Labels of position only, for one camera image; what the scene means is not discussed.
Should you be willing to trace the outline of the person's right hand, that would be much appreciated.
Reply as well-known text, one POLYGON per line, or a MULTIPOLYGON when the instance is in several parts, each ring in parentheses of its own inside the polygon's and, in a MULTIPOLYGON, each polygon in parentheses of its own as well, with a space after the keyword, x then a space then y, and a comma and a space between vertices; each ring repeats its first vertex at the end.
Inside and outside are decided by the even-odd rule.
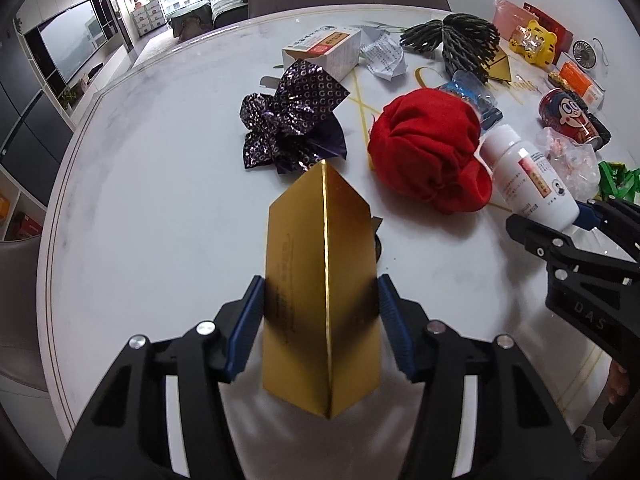
POLYGON ((616 404, 618 400, 626 396, 629 390, 629 377, 627 371, 616 361, 612 361, 608 369, 606 381, 606 394, 608 402, 616 404))

